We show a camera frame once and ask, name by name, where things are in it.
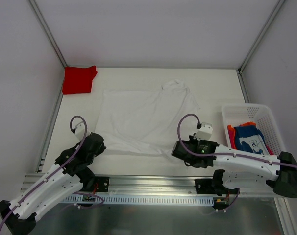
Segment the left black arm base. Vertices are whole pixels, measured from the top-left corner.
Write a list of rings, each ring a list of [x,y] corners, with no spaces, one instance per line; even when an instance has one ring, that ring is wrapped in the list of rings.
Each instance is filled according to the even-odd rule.
[[[87,185],[83,186],[82,191],[91,193],[108,192],[109,181],[109,177],[95,176],[87,183]]]

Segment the blue printed t-shirt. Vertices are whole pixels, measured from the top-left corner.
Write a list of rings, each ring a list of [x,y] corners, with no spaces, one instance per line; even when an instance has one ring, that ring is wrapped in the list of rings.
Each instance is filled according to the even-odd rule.
[[[233,149],[260,155],[273,155],[273,151],[265,142],[264,135],[254,122],[235,127],[229,125],[228,134]]]

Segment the aluminium mounting rail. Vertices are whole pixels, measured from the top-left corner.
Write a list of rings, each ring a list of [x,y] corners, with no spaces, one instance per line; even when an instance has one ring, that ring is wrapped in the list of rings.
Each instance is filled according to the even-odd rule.
[[[20,192],[26,191],[44,174],[26,174]],[[185,176],[130,176],[96,175],[109,177],[110,195],[196,195],[195,177]],[[269,188],[242,188],[241,197],[276,197]]]

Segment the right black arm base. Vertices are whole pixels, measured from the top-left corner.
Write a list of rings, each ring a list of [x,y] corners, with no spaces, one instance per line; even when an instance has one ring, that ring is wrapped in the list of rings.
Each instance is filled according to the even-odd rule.
[[[195,188],[197,194],[215,194],[217,196],[238,193],[239,188],[230,189],[223,185],[222,180],[210,178],[195,179]]]

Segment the red folded t-shirt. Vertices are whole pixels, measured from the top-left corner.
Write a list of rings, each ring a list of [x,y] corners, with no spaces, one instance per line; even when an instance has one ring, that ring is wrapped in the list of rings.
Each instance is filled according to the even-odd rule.
[[[63,83],[63,95],[90,93],[93,79],[97,75],[97,67],[66,67]]]

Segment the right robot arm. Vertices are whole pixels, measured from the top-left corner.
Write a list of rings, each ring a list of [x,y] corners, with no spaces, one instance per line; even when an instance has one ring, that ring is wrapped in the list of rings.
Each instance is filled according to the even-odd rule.
[[[265,155],[244,152],[208,140],[178,140],[172,156],[187,167],[215,171],[210,179],[196,179],[198,194],[236,194],[242,188],[270,187],[286,198],[297,198],[297,163],[288,152]]]

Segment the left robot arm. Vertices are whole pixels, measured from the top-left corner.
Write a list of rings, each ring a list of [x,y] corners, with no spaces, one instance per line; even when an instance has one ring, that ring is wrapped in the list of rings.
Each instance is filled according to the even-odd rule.
[[[88,166],[105,149],[103,137],[91,133],[62,151],[48,172],[30,188],[16,199],[0,202],[1,225],[7,226],[13,235],[27,235],[63,199],[80,190],[91,190],[96,177]]]

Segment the white t-shirt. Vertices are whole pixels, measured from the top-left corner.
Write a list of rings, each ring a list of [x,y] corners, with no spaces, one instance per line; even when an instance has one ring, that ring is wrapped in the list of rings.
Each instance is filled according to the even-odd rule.
[[[180,80],[162,85],[158,91],[104,90],[96,124],[110,153],[161,156],[177,141],[177,125],[199,105]]]

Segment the orange garment in basket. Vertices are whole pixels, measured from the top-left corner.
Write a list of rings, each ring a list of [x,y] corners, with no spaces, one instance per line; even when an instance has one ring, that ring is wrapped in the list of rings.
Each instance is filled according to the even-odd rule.
[[[239,125],[239,127],[246,127],[246,126],[256,126],[256,123],[255,122],[246,122],[246,123]],[[228,131],[231,148],[237,149],[236,145],[235,145],[235,135],[236,135],[235,128],[232,127],[231,125],[228,125],[227,131]]]

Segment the white plastic laundry basket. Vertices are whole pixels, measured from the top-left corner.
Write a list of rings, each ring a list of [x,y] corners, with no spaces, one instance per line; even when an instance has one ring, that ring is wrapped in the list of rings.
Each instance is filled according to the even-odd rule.
[[[231,147],[227,127],[239,126],[247,122],[254,122],[265,139],[266,145],[275,154],[285,151],[285,145],[279,129],[269,107],[260,104],[225,104],[222,106],[222,118],[227,146]]]

